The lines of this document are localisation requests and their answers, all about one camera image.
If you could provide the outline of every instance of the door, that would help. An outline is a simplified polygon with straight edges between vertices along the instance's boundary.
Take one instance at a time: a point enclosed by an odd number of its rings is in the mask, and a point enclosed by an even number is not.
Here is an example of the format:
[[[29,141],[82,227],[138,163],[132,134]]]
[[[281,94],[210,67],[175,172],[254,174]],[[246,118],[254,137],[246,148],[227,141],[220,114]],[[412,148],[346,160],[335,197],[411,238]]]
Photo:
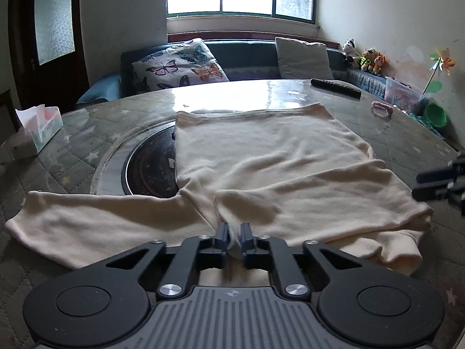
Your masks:
[[[79,0],[8,0],[8,29],[22,107],[73,110],[89,88]]]

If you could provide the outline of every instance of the metal screw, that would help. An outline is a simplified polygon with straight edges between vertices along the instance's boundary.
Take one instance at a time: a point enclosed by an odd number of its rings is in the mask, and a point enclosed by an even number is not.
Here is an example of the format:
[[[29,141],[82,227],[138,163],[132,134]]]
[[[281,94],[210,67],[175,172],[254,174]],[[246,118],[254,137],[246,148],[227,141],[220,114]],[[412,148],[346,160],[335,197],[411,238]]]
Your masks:
[[[289,295],[300,296],[308,292],[308,287],[305,285],[301,285],[300,283],[294,283],[292,285],[287,286],[285,290]]]
[[[168,283],[160,287],[160,294],[174,296],[178,295],[182,291],[182,287],[175,285],[174,283]]]

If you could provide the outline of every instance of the white wall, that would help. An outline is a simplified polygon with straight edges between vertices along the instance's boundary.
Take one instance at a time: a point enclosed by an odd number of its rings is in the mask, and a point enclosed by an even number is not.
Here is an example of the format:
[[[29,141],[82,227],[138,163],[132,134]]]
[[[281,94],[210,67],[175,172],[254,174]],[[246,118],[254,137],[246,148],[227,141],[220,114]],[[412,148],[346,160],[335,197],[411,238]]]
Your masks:
[[[316,25],[254,16],[183,16],[167,19],[168,34],[190,31],[264,31],[318,38]]]
[[[120,69],[122,52],[166,44],[166,0],[81,0],[85,64],[92,85]]]
[[[8,44],[8,0],[0,0],[0,94],[8,89],[13,104],[20,109]]]
[[[443,88],[435,99],[465,145],[465,0],[318,0],[317,22],[320,38],[376,48],[396,78],[420,89],[431,75],[428,54],[449,48],[457,64],[451,77],[436,78]]]

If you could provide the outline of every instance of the table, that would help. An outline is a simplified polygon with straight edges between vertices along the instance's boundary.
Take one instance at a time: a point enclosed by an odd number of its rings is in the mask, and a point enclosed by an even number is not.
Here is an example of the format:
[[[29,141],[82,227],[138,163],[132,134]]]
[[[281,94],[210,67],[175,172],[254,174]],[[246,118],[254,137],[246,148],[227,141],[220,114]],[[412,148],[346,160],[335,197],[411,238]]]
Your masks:
[[[31,190],[89,193],[96,170],[129,133],[172,121],[179,110],[289,109],[320,102],[410,187],[416,172],[455,158],[447,143],[399,110],[389,122],[374,117],[370,104],[375,99],[365,92],[360,101],[325,92],[309,80],[255,80],[160,90],[73,111],[63,115],[64,127],[37,157],[13,161],[0,147],[0,227],[20,211]],[[445,322],[434,345],[449,349],[464,328],[465,224],[444,202],[431,205],[434,223],[421,242],[424,263],[415,276],[433,284],[446,303]],[[67,270],[5,232],[0,232],[0,255],[1,347],[27,347],[32,340],[22,320],[24,297],[35,285]]]

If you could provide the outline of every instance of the sofa backrest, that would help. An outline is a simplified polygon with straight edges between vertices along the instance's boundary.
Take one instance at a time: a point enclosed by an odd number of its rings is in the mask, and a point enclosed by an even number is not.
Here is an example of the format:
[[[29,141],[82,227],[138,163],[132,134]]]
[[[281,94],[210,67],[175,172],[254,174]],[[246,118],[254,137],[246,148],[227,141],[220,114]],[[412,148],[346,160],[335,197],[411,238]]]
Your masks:
[[[230,81],[280,78],[275,41],[226,39],[204,42]],[[136,94],[130,65],[144,56],[173,45],[175,43],[122,53],[121,89],[124,97]],[[334,78],[344,79],[347,69],[346,57],[337,50],[328,48],[327,51]]]

